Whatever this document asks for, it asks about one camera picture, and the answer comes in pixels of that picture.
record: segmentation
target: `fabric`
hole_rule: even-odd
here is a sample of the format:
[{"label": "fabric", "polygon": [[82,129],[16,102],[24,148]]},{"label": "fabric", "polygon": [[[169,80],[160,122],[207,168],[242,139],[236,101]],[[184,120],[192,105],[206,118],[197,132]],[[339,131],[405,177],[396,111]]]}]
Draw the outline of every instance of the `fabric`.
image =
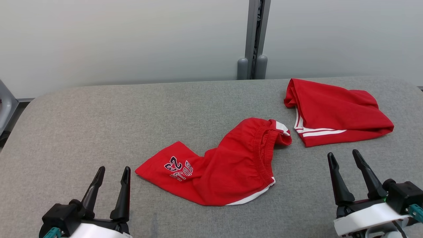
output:
[{"label": "fabric", "polygon": [[[123,169],[132,169],[128,225],[134,238],[336,238],[328,152],[357,200],[368,191],[353,149],[382,182],[392,178],[423,188],[423,93],[417,87],[389,77],[308,80],[368,91],[395,130],[376,140],[304,148],[287,125],[296,118],[283,105],[289,80],[92,86],[36,98],[0,152],[0,237],[37,237],[41,217],[55,203],[81,200],[100,166],[106,173],[94,208],[99,219],[109,218]],[[291,145],[273,151],[276,183],[253,201],[202,206],[135,174],[175,141],[204,155],[249,117],[282,122],[292,137]],[[405,232],[421,237],[423,225]]]},{"label": "fabric", "polygon": [[374,139],[394,129],[374,97],[364,90],[293,78],[284,103],[296,108],[294,129],[306,147]]},{"label": "fabric", "polygon": [[135,173],[200,205],[239,205],[255,199],[275,183],[273,147],[291,142],[284,124],[248,118],[204,157],[178,141],[151,157]]}]

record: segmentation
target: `gray tabletop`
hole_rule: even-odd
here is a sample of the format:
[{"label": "gray tabletop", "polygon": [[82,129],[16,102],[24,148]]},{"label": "gray tabletop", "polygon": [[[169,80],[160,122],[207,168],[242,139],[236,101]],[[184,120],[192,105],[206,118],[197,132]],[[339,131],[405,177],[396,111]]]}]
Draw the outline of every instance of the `gray tabletop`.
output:
[{"label": "gray tabletop", "polygon": [[[337,237],[336,205],[327,164],[333,152],[356,199],[367,190],[351,151],[358,149],[381,181],[410,180],[423,188],[423,93],[385,77],[312,79],[371,93],[395,129],[381,138],[305,148],[292,129],[295,110],[283,105],[288,80],[215,81],[68,89],[35,99],[0,153],[0,236],[37,237],[55,203],[82,199],[106,167],[95,213],[108,218],[123,169],[132,168],[131,219],[141,237]],[[134,170],[182,141],[199,155],[247,117],[275,119],[293,143],[277,147],[276,184],[238,206],[204,207],[138,177]],[[421,224],[407,227],[420,237]]]}]

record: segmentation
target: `clothing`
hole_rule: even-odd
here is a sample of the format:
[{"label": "clothing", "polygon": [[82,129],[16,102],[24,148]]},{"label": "clothing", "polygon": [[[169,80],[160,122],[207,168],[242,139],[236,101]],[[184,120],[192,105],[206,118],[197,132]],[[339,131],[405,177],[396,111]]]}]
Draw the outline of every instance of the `clothing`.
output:
[{"label": "clothing", "polygon": [[248,118],[204,157],[178,141],[148,159],[135,173],[201,205],[239,205],[255,199],[275,183],[273,147],[291,142],[284,124]]},{"label": "clothing", "polygon": [[284,103],[296,108],[294,129],[306,147],[369,140],[394,129],[374,97],[362,90],[293,78]]}]

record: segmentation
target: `white partition panel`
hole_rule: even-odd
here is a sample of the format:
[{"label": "white partition panel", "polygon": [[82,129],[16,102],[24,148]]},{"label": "white partition panel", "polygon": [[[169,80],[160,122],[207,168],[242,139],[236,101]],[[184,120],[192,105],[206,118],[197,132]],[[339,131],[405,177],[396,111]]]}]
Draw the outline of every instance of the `white partition panel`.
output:
[{"label": "white partition panel", "polygon": [[273,0],[266,78],[393,75],[423,86],[423,1]]},{"label": "white partition panel", "polygon": [[244,0],[4,0],[0,79],[16,98],[72,86],[234,80]]}]

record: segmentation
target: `gray plastic object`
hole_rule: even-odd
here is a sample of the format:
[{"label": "gray plastic object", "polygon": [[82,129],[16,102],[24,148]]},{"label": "gray plastic object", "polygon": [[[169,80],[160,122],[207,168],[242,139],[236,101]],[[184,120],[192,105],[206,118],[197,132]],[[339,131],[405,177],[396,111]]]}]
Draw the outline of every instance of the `gray plastic object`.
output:
[{"label": "gray plastic object", "polygon": [[265,79],[267,69],[267,56],[261,55],[257,57],[255,62],[255,79]]},{"label": "gray plastic object", "polygon": [[241,58],[238,60],[238,72],[236,74],[237,80],[246,80],[248,76],[248,60]]},{"label": "gray plastic object", "polygon": [[7,89],[6,85],[0,80],[0,98],[2,101],[2,107],[0,110],[0,129],[3,133],[4,128],[6,128],[7,123],[15,112],[16,107],[18,106],[18,101],[12,95],[12,93]]}]

